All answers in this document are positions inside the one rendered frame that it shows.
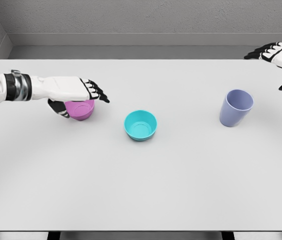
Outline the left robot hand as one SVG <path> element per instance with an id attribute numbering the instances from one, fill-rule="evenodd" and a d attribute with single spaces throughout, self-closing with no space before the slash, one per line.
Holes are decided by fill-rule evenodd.
<path id="1" fill-rule="evenodd" d="M 48 91 L 48 105 L 60 116 L 69 118 L 65 102 L 101 100 L 109 103 L 107 95 L 92 80 L 79 77 L 47 77 L 44 87 Z"/>

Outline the pink bowl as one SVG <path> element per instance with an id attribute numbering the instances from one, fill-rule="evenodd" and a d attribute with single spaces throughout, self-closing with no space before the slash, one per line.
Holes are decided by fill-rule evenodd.
<path id="1" fill-rule="evenodd" d="M 95 101 L 66 101 L 65 107 L 72 119 L 83 121 L 92 115 L 95 107 Z"/>

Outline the lavender cup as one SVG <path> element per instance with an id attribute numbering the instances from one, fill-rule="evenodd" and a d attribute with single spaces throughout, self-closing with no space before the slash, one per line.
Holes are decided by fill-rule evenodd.
<path id="1" fill-rule="evenodd" d="M 254 106 L 253 97 L 241 89 L 229 91 L 222 103 L 219 121 L 226 127 L 237 126 Z"/>

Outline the turquoise bowl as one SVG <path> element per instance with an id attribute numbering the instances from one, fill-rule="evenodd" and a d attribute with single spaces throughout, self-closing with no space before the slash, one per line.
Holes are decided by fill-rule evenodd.
<path id="1" fill-rule="evenodd" d="M 149 111 L 135 110 L 130 112 L 124 120 L 126 134 L 135 141 L 146 141 L 156 132 L 157 118 Z"/>

